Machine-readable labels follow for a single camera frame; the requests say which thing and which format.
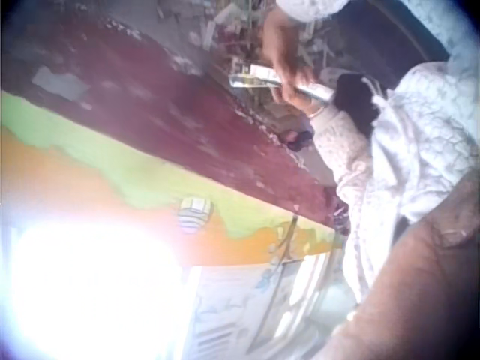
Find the wall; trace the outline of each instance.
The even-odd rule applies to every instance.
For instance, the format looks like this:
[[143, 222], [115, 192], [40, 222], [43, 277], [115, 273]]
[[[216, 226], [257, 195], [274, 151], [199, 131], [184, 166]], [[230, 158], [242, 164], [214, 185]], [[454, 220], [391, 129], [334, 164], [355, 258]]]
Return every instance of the wall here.
[[[293, 214], [2, 93], [4, 219], [133, 224], [184, 265], [278, 262]], [[329, 251], [334, 231], [305, 217], [294, 258]]]

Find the brown surface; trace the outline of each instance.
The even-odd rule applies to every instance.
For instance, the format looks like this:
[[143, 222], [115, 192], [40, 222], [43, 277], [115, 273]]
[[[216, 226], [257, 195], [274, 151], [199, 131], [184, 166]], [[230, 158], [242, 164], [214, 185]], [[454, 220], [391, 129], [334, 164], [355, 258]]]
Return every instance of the brown surface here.
[[[3, 89], [142, 152], [291, 212], [300, 205], [300, 215], [332, 224], [332, 193], [237, 115], [238, 104], [210, 79], [174, 70], [153, 40], [108, 28], [105, 19], [39, 18], [14, 42], [15, 50], [4, 49]], [[41, 65], [75, 74], [91, 88], [77, 102], [51, 94], [31, 82]]]

